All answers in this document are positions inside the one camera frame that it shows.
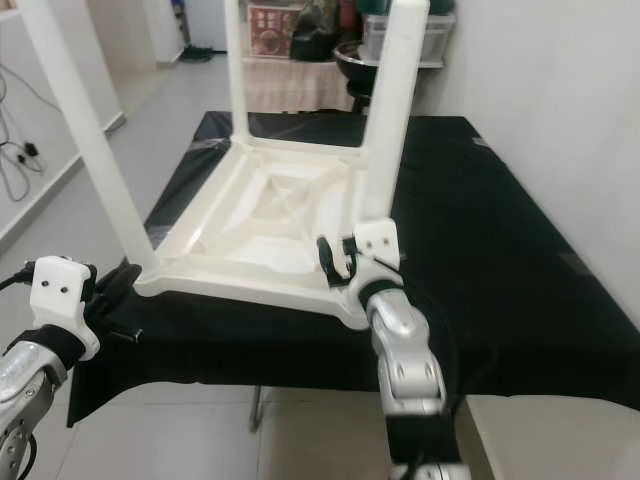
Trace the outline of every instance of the black bag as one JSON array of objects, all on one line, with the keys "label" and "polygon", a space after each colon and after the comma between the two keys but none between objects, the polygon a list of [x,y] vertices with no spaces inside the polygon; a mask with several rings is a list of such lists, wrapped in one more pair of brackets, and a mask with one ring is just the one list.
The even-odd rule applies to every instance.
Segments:
[{"label": "black bag", "polygon": [[291,38],[289,58],[324,62],[333,57],[340,30],[338,0],[307,0]]}]

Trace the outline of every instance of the black cable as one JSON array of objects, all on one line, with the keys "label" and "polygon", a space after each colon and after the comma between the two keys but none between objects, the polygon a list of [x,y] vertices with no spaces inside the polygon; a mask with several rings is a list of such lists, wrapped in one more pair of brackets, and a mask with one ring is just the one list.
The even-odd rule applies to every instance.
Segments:
[{"label": "black cable", "polygon": [[[0,106],[4,102],[4,98],[7,96],[6,89],[3,93],[4,95],[0,97]],[[4,112],[2,111],[2,108],[0,108],[0,127],[2,127],[2,135],[3,135],[3,139],[2,139],[2,142],[0,142],[0,146],[4,146],[11,141],[11,134],[9,132],[9,126],[7,125],[7,121],[4,118]]]},{"label": "black cable", "polygon": [[11,275],[9,278],[0,281],[0,291],[13,285],[14,283],[31,283],[36,264],[33,261],[25,263],[21,270]]},{"label": "black cable", "polygon": [[31,472],[31,469],[33,468],[33,464],[36,463],[37,454],[38,442],[36,442],[36,437],[34,437],[32,433],[29,437],[29,460],[27,460],[27,464],[17,480],[25,480],[25,478],[27,478],[27,475],[29,475],[29,472]]},{"label": "black cable", "polygon": [[[7,153],[4,151],[2,147],[0,147],[0,157],[1,157],[0,158],[0,177],[2,177],[2,182],[4,183],[4,186],[7,189],[7,195],[9,196],[9,199],[12,202],[19,202],[20,200],[23,200],[27,195],[29,195],[29,192],[31,191],[31,183],[29,182],[29,177],[27,177],[27,174],[24,173],[24,170],[22,170],[22,166],[19,163],[16,163],[13,160],[11,160],[11,158],[9,158],[9,156],[7,155]],[[5,172],[4,167],[2,165],[2,159],[9,162],[9,164],[12,165],[16,169],[16,171],[22,176],[22,179],[25,182],[25,189],[21,195],[15,195],[13,193],[13,190],[11,189],[11,184],[9,183],[9,177],[7,176],[7,172]]]},{"label": "black cable", "polygon": [[46,98],[44,98],[29,82],[27,82],[24,78],[22,78],[16,72],[11,70],[9,67],[7,67],[4,63],[0,63],[0,68],[5,72],[7,72],[9,75],[11,75],[13,78],[17,79],[25,87],[27,87],[29,91],[33,93],[33,95],[42,103],[54,109],[56,112],[62,113],[62,110],[60,110],[60,107],[58,107],[55,103],[51,102],[50,100],[47,100]]},{"label": "black cable", "polygon": [[40,163],[40,160],[38,159],[38,157],[30,157],[28,155],[18,155],[18,161],[22,167],[34,173],[44,173],[47,171],[47,166],[43,163]]},{"label": "black cable", "polygon": [[[2,105],[2,100],[0,100],[0,116],[2,115],[4,108],[5,108],[4,105]],[[14,125],[17,125],[15,120],[10,115],[9,115],[9,119],[14,123]],[[47,164],[42,162],[42,159],[40,158],[40,153],[38,151],[36,151],[35,155],[30,154],[24,145],[14,142],[13,140],[8,140],[3,143],[4,145],[11,145],[12,147],[17,148],[21,152],[21,155],[25,159],[25,161],[22,162],[22,166],[25,167],[26,169],[36,173],[44,173],[47,171]],[[27,162],[29,161],[35,163],[37,167],[32,167],[28,165]]]},{"label": "black cable", "polygon": [[7,287],[10,287],[14,283],[17,283],[17,280],[15,279],[15,275],[13,277],[9,277],[5,280],[2,280],[0,282],[0,291],[4,290]]},{"label": "black cable", "polygon": [[2,81],[2,93],[0,93],[0,103],[2,103],[7,96],[7,91],[9,90],[9,88],[7,87],[7,79],[4,78],[4,75],[2,75],[2,73],[0,73],[0,81]]},{"label": "black cable", "polygon": [[367,257],[370,258],[371,260],[373,260],[374,262],[376,262],[379,265],[382,265],[383,267],[385,267],[387,270],[391,270],[393,273],[395,273],[396,275],[400,275],[402,277],[402,273],[400,273],[400,270],[398,270],[396,267],[394,267],[393,265],[385,262],[384,260],[379,259],[378,257]]}]

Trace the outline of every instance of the white floor tile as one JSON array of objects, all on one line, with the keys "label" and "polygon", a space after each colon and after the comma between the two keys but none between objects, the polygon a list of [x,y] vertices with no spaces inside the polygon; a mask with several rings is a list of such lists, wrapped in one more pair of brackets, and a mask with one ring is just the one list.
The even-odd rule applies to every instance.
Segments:
[{"label": "white floor tile", "polygon": [[251,387],[158,382],[127,390],[110,403],[113,405],[248,403],[251,401],[251,396]]},{"label": "white floor tile", "polygon": [[342,403],[271,404],[260,433],[259,480],[387,478],[384,417],[374,394]]},{"label": "white floor tile", "polygon": [[61,480],[255,480],[244,404],[104,407],[84,420]]},{"label": "white floor tile", "polygon": [[74,429],[65,427],[66,420],[67,408],[53,405],[36,427],[38,455],[28,480],[53,480],[58,475],[74,435]]}]

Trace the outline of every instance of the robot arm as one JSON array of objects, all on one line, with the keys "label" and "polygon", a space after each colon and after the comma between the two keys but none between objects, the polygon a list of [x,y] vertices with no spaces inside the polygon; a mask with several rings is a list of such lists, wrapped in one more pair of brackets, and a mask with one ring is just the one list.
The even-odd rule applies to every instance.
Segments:
[{"label": "robot arm", "polygon": [[329,285],[343,288],[353,309],[364,309],[378,356],[378,382],[395,479],[469,480],[459,463],[440,364],[429,348],[429,323],[404,291],[396,227],[385,218],[356,225],[343,241],[348,278],[318,242]]},{"label": "robot arm", "polygon": [[35,263],[30,282],[36,329],[22,333],[0,358],[0,480],[24,478],[20,465],[32,432],[80,359],[92,358],[100,344],[83,318],[95,269],[60,257]]}]

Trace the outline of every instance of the black tablecloth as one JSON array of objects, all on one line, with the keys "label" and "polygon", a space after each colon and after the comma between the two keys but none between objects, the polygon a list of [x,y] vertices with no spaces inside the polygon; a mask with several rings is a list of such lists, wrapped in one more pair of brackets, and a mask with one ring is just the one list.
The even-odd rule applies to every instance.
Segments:
[{"label": "black tablecloth", "polygon": [[[365,118],[250,121],[260,136],[355,146]],[[227,113],[205,116],[147,221],[154,242],[215,168],[230,132]],[[451,392],[579,395],[640,408],[637,330],[464,118],[411,119],[392,217],[401,270],[430,315]],[[108,310],[106,322],[144,334],[139,344],[103,336],[99,354],[75,369],[69,423],[152,381],[378,387],[369,333],[331,317],[131,289]]]}]

